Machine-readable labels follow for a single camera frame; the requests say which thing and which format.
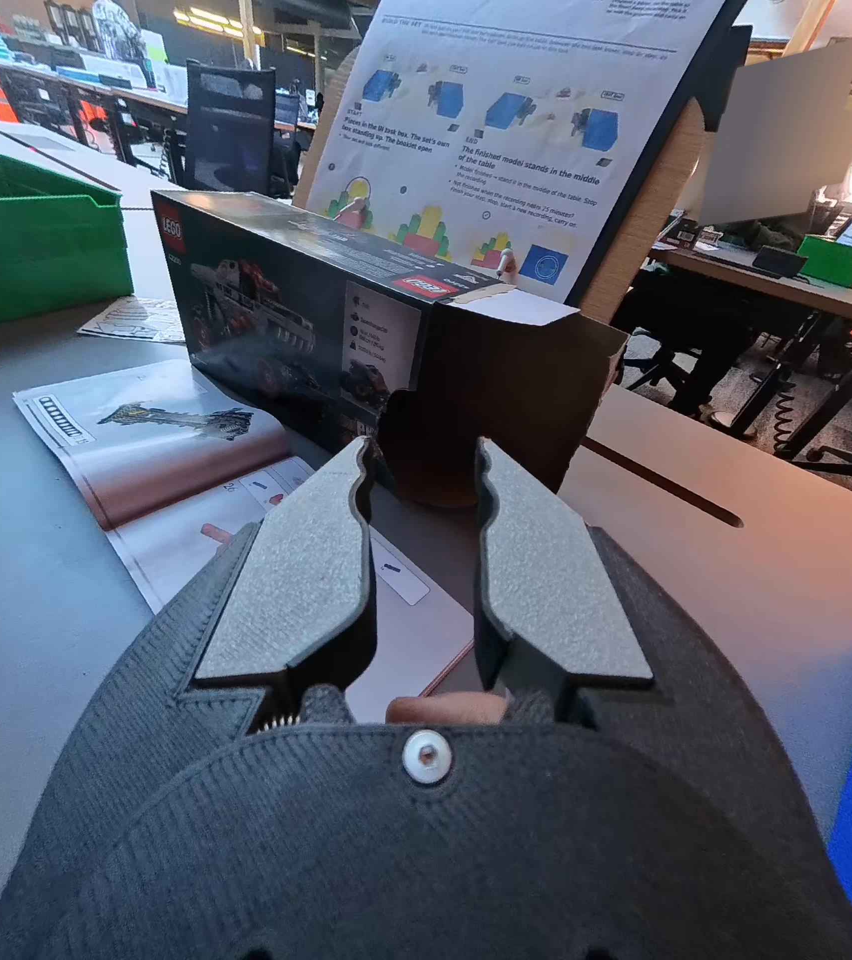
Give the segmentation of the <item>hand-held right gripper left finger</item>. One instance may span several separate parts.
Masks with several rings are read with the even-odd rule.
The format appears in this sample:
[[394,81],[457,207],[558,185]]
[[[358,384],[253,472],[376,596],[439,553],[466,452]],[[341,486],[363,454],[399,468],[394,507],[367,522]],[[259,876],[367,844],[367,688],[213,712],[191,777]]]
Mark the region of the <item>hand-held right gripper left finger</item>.
[[350,686],[377,651],[373,450],[357,438],[264,517],[193,675],[201,688]]

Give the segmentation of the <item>dark bag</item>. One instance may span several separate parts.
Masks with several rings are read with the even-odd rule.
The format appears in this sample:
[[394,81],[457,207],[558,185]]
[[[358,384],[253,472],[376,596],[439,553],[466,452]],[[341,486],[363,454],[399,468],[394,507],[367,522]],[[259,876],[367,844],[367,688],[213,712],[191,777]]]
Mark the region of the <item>dark bag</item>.
[[255,193],[154,190],[193,366],[382,483],[477,503],[479,438],[554,493],[626,337],[578,308]]

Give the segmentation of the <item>small green bin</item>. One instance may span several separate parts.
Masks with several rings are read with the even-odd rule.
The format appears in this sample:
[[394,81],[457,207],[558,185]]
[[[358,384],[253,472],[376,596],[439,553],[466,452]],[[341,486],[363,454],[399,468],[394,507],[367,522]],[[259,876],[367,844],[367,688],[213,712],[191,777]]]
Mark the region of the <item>small green bin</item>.
[[852,246],[824,236],[807,235],[797,255],[805,259],[799,271],[801,276],[852,289]]

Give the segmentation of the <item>cardboard sheet stand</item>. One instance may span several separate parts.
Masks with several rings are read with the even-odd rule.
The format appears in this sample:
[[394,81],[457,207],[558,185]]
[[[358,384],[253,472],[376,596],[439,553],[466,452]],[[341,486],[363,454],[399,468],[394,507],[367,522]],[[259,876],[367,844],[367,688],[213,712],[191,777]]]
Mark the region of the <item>cardboard sheet stand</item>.
[[731,27],[726,39],[700,69],[694,81],[693,97],[658,149],[599,267],[585,290],[573,295],[573,304],[582,315],[611,323],[668,213],[678,202],[696,167],[705,163],[718,121],[710,107],[702,110],[702,104],[728,98],[732,78],[744,63],[751,35],[750,26]]

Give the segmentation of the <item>sticker sheet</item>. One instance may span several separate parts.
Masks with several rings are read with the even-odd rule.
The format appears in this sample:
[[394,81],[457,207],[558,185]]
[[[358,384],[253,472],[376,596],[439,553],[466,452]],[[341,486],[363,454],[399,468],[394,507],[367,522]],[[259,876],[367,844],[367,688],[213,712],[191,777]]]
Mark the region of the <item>sticker sheet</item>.
[[182,323],[175,301],[162,298],[123,296],[90,318],[76,330],[79,335],[153,342],[181,346],[185,344]]

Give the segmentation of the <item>printed task instruction sheet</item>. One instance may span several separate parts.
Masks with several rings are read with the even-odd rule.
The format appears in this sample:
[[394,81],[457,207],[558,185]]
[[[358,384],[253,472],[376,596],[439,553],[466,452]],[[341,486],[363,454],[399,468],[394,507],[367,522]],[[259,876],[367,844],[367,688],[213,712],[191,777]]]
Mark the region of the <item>printed task instruction sheet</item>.
[[305,206],[579,299],[744,2],[380,2]]

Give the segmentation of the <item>green plastic bin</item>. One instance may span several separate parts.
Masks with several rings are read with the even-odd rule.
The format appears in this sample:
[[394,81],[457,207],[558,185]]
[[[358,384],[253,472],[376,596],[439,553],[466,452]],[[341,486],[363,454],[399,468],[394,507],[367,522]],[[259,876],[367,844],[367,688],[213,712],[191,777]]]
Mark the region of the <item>green plastic bin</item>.
[[0,322],[133,292],[120,195],[0,153]]

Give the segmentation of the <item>black office chair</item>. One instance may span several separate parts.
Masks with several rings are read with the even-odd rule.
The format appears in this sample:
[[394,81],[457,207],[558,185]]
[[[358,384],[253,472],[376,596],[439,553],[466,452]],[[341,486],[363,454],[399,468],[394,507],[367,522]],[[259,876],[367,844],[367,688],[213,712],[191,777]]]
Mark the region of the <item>black office chair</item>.
[[268,195],[275,71],[187,62],[184,186]]

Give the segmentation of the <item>white divider panel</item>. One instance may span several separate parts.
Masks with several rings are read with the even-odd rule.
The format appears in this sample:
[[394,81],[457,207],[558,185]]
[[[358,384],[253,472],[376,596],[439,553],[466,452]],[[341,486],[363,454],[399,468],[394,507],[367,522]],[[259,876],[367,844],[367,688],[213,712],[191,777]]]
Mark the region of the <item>white divider panel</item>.
[[701,225],[807,209],[852,163],[852,38],[742,67],[721,118]]

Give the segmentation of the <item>person's right hand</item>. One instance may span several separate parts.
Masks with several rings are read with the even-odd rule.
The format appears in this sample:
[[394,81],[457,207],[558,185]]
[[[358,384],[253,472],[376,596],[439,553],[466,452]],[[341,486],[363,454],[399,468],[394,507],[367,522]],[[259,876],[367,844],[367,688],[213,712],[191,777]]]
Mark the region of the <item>person's right hand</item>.
[[485,726],[500,723],[508,701],[483,692],[452,692],[424,697],[394,699],[386,708],[387,724],[438,726]]

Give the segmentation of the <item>lego instruction booklet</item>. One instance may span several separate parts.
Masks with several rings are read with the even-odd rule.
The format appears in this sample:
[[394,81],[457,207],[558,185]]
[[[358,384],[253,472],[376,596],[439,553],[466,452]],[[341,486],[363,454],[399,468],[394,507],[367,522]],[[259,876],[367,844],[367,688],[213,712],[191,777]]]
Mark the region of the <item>lego instruction booklet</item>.
[[[285,427],[171,359],[18,390],[12,400],[62,464],[154,615],[314,472]],[[348,689],[361,720],[428,694],[468,651],[472,618],[381,533],[377,654]]]

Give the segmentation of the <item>black device on desk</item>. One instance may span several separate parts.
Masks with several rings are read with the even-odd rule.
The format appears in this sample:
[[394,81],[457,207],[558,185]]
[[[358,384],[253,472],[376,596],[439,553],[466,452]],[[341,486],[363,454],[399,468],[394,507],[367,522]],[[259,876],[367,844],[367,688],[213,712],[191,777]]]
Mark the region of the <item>black device on desk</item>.
[[801,274],[807,261],[806,256],[796,251],[766,245],[757,251],[751,268],[774,279],[792,280]]

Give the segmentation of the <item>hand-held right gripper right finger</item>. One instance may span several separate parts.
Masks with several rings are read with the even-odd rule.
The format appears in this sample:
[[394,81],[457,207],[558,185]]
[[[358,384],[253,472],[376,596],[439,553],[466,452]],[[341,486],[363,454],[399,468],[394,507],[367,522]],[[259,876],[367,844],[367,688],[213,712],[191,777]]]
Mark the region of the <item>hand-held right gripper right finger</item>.
[[646,690],[654,674],[582,517],[491,438],[476,452],[482,686]]

